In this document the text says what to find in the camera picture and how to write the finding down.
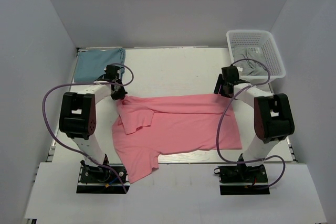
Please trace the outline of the grey t shirt in basket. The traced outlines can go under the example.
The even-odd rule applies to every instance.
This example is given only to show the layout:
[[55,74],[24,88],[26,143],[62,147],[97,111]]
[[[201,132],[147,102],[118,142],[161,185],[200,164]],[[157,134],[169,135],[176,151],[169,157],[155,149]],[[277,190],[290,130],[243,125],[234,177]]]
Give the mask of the grey t shirt in basket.
[[263,65],[266,64],[263,53],[257,52],[252,48],[235,46],[232,48],[235,66],[241,68],[243,76],[266,76],[267,70]]

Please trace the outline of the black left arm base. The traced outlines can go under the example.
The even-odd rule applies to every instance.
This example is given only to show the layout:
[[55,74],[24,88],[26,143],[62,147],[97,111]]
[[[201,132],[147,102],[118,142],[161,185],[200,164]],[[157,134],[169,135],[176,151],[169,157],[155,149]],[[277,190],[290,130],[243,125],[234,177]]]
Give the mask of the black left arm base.
[[81,161],[77,182],[77,194],[126,194],[130,188],[128,172],[122,164],[109,164],[124,184],[124,191],[117,175],[109,169],[91,167]]

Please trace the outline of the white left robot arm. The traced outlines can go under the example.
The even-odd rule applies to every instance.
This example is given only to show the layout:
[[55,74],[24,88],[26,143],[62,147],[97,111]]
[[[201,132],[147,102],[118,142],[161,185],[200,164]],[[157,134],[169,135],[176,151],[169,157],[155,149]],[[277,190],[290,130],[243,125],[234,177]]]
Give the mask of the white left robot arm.
[[59,129],[72,139],[84,156],[84,164],[93,168],[93,176],[101,182],[110,178],[107,155],[95,136],[96,105],[103,99],[122,100],[128,94],[121,80],[125,66],[112,63],[93,84],[79,92],[66,92],[62,98]]

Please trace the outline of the teal folded t shirt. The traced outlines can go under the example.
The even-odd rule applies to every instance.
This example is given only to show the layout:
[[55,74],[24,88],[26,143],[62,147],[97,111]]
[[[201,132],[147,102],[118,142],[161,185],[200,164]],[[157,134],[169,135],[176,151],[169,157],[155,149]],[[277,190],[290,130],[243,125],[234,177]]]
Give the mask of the teal folded t shirt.
[[125,49],[90,49],[78,52],[74,73],[75,83],[94,82],[104,74],[104,69],[112,63],[124,64]]

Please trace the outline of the white plastic basket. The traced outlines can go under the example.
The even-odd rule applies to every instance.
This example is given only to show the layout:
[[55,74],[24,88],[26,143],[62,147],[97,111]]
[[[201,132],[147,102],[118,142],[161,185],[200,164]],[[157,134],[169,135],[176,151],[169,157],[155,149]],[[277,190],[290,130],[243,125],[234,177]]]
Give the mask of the white plastic basket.
[[286,70],[272,34],[264,30],[226,33],[231,62],[243,80],[253,84],[281,79]]

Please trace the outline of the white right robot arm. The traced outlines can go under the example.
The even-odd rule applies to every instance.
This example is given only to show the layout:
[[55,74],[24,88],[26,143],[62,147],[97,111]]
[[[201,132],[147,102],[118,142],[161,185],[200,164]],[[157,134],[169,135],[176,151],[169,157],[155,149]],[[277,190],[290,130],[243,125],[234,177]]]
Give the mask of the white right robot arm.
[[[267,156],[270,151],[295,131],[288,96],[284,93],[272,94],[263,91],[240,79],[238,69],[233,65],[222,68],[214,93],[229,98],[217,127],[217,153],[227,164],[240,165],[237,168],[238,177],[245,182],[250,181],[256,175],[255,167],[268,160]],[[220,153],[219,134],[224,116],[235,99],[253,108],[255,136],[248,149],[240,155],[239,160],[230,161]]]

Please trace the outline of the pink t shirt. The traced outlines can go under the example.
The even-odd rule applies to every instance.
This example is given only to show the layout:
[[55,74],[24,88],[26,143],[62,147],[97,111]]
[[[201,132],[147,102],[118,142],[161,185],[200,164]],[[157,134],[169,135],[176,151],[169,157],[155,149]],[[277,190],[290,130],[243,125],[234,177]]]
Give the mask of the pink t shirt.
[[[139,98],[116,102],[118,118],[112,126],[114,149],[130,183],[159,167],[159,155],[214,150],[216,132],[228,98],[216,94]],[[222,150],[242,148],[231,107],[220,127]]]

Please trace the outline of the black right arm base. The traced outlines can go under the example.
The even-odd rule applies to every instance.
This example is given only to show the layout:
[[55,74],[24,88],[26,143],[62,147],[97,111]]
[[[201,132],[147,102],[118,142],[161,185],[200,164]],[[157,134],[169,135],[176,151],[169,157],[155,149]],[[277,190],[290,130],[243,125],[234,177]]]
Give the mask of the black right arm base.
[[222,196],[270,194],[264,165],[224,165],[214,169],[214,174],[219,177]]

